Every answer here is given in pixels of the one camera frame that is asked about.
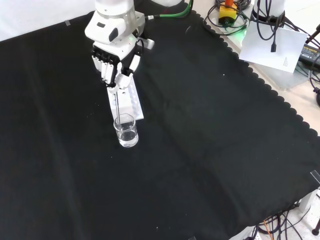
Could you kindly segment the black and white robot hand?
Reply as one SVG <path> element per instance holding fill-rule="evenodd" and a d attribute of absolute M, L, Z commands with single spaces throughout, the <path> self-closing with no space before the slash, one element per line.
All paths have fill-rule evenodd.
<path fill-rule="evenodd" d="M 129 87 L 147 46 L 143 38 L 136 38 L 133 34 L 110 44 L 93 43 L 93 63 L 111 94 Z"/>

